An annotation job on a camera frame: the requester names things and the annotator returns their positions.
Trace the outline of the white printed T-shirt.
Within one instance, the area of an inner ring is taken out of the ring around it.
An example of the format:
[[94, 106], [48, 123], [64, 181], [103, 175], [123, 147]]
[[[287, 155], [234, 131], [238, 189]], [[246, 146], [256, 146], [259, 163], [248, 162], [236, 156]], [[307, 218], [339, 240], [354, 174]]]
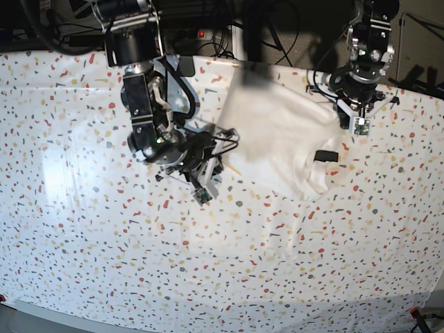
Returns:
[[339, 153], [345, 137], [335, 111], [255, 72], [235, 71], [218, 125], [234, 128], [239, 145], [224, 164], [245, 180], [297, 200], [325, 194], [327, 168], [316, 151]]

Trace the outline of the black shirt neck label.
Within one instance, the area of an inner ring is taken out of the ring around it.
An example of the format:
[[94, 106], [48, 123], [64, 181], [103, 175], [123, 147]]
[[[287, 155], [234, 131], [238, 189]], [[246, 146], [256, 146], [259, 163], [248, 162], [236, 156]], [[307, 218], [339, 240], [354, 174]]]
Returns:
[[339, 154], [334, 151], [316, 151], [314, 161], [337, 163], [339, 161]]

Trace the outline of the black table clamp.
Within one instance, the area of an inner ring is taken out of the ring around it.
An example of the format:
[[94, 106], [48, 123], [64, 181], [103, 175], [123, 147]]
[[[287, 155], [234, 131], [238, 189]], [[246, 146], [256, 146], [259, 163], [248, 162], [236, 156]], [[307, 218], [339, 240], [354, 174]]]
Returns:
[[196, 70], [194, 66], [194, 58], [192, 56], [178, 57], [178, 66], [176, 71], [182, 77], [190, 78], [195, 76]]

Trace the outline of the white power strip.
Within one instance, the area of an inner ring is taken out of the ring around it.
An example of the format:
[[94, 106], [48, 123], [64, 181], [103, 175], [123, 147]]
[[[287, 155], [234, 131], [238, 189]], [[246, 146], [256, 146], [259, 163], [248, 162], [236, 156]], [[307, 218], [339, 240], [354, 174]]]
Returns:
[[209, 42], [213, 38], [211, 29], [173, 28], [167, 29], [166, 35], [173, 41], [197, 40]]

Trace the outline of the terrazzo pattern tablecloth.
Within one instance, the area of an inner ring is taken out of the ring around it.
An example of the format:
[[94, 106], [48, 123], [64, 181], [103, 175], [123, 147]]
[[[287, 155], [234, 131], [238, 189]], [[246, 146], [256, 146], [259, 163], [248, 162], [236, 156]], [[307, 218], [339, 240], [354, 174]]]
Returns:
[[443, 273], [443, 102], [400, 90], [299, 202], [227, 166], [200, 206], [126, 138], [102, 53], [1, 55], [1, 293], [152, 332], [396, 332]]

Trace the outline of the red clamp bottom right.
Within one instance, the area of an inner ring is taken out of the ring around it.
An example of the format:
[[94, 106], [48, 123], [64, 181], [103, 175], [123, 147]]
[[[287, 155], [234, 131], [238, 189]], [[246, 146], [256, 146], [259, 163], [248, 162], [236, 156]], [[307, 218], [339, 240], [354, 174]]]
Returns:
[[410, 330], [410, 333], [414, 333], [415, 330], [419, 330], [421, 333], [432, 333], [425, 319], [421, 315], [419, 308], [415, 307], [409, 311], [412, 319], [415, 321], [414, 327]]

